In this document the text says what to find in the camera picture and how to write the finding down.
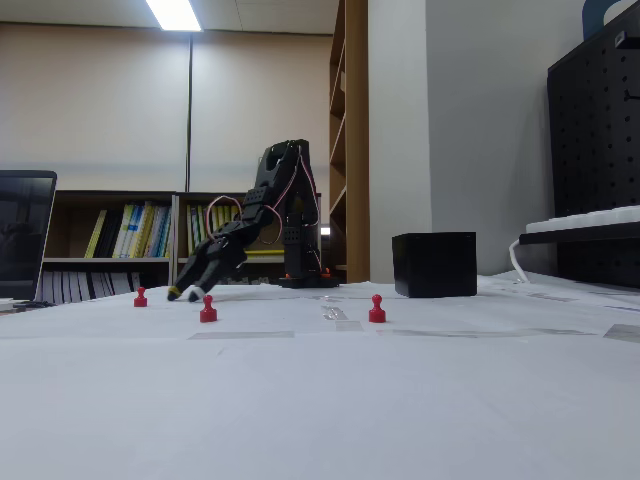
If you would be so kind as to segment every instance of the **fluorescent light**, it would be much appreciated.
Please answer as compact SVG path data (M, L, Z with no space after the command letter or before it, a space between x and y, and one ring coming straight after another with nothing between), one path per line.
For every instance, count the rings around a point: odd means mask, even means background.
M147 4L163 30L202 30L189 0L147 0Z

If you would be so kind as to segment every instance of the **red push pin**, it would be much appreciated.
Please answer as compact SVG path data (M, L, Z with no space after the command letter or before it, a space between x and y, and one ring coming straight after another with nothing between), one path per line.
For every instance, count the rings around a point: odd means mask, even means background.
M371 323L385 323L387 321L387 316L380 308L380 303L382 303L382 297L380 295L374 295L371 297L373 300L373 308L369 310L369 321Z
M218 311L211 307L213 303L213 297L211 295L205 295L204 308L200 311L200 323L211 323L218 320Z
M147 306L147 299L144 298L144 287L140 287L138 289L138 296L137 296L137 298L133 299L133 306L134 307L146 307Z

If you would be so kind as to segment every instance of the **white table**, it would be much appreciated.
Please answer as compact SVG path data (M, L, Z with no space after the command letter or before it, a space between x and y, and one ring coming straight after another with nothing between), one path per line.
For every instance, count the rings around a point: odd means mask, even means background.
M503 277L221 286L204 325L165 289L2 317L0 478L639 478L640 343L604 338L638 292Z

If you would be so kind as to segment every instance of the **black cube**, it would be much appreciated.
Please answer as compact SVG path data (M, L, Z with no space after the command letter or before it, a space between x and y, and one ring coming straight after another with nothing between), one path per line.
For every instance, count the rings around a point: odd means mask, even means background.
M405 233L392 239L396 292L406 297L478 293L475 232Z

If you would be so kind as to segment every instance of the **white keyboard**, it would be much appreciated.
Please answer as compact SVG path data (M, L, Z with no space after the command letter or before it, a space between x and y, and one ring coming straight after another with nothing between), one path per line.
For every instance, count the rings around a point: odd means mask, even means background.
M622 207L570 217L552 218L546 222L530 223L527 225L526 231L527 233L552 232L631 222L640 222L640 207Z

